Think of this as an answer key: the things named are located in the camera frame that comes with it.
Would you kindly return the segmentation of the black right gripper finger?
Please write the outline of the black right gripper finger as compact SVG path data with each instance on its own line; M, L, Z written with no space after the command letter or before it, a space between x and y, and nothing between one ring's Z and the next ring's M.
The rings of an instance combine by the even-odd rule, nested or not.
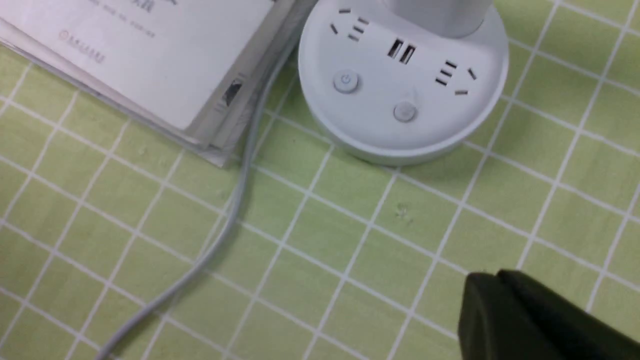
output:
M528 274L471 272L457 325L464 360L637 360L639 343Z

